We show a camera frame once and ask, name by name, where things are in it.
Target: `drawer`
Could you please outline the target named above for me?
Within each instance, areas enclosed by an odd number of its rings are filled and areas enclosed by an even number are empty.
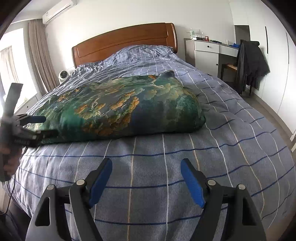
[[[230,55],[230,56],[236,57],[237,52],[238,52],[238,49],[234,49],[234,48],[230,48],[230,47],[227,47],[227,46],[219,45],[219,53],[220,54],[225,54],[225,55]]]
[[[219,53],[218,44],[194,41],[194,48],[196,51]]]

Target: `clothing hanging on chair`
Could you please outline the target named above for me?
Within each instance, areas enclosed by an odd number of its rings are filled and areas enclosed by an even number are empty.
[[[251,94],[252,87],[258,88],[258,78],[270,72],[259,45],[258,41],[241,40],[237,61],[234,64],[237,66],[234,88],[238,94],[245,91],[246,85],[250,85]]]

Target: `bedsheet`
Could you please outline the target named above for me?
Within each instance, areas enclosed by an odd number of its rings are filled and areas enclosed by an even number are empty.
[[[47,185],[67,186],[96,169],[104,157],[113,171],[91,209],[103,240],[189,240],[202,213],[183,181],[180,161],[221,185],[247,186],[267,230],[289,213],[295,201],[294,162],[274,126],[232,88],[185,63],[164,46],[126,47],[104,61],[80,65],[50,94],[82,84],[173,70],[191,88],[206,116],[198,131],[155,134],[29,148],[21,160],[13,197],[32,216]],[[41,99],[30,111],[41,106]],[[8,192],[13,179],[7,182]],[[214,240],[226,215],[221,209]],[[66,205],[73,240],[79,240]]]

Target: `wooden headboard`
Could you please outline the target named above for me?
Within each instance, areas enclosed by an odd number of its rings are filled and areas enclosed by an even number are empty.
[[[148,23],[116,29],[88,39],[72,48],[75,67],[104,60],[131,45],[164,45],[178,51],[177,35],[172,23]]]

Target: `white wardrobe door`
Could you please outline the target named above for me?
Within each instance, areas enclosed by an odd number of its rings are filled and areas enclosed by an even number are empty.
[[[262,13],[268,36],[268,65],[270,73],[266,76],[262,100],[275,112],[279,111],[284,95],[288,74],[288,44],[286,29],[266,6],[262,5]]]
[[[278,115],[288,126],[290,131],[296,131],[296,46],[289,34],[289,70],[287,85]]]

